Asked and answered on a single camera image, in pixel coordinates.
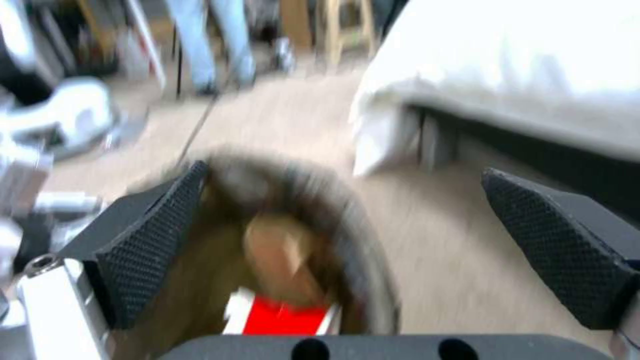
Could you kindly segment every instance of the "black textured gripper pad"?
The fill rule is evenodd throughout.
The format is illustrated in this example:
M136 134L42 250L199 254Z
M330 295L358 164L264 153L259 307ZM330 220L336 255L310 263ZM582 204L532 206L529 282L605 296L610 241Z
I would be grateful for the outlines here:
M184 243L209 167L114 202L61 256L83 261L109 325L128 329L159 291Z
M487 169L487 199L533 269L590 329L614 329L638 287L640 233L592 199Z

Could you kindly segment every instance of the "jeans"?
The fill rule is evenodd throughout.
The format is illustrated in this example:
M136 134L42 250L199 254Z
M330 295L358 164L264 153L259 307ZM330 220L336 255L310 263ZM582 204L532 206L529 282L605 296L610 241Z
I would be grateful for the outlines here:
M203 89L216 80L216 62L205 31L203 0L164 0L175 21L182 50L191 65L191 80ZM249 45L243 0L209 0L225 38L231 70L240 83L255 76L255 62Z

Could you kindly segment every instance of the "wooden stool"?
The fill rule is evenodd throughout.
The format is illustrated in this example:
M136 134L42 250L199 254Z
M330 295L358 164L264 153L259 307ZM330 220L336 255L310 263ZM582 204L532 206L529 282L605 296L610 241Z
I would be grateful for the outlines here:
M342 29L340 27L340 7L353 4L360 8L360 23L357 26ZM323 32L322 23L326 24ZM373 24L370 0L324 0L317 2L316 8L316 46L324 37L324 51L327 60L337 65L346 47L369 46L369 56L376 53L377 39Z

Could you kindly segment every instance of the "red and white object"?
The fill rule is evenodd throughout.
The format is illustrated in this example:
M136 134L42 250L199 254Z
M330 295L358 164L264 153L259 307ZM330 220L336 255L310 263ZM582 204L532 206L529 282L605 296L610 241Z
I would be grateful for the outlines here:
M228 322L222 334L336 335L341 313L338 305L295 309L239 288L229 297L225 309Z

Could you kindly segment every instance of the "wooden object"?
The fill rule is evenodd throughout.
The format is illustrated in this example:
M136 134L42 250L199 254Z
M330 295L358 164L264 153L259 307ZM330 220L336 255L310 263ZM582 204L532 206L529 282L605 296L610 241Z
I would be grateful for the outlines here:
M353 4L360 9L360 23L343 29L340 25L340 8L346 4ZM318 1L316 36L317 44L321 44L322 39L324 40L324 51L328 62L332 65L337 65L340 62L342 51L349 47L366 45L369 47L369 56L373 56L376 53L378 41L374 30L370 0Z
M307 0L280 0L282 29L297 53L311 51Z

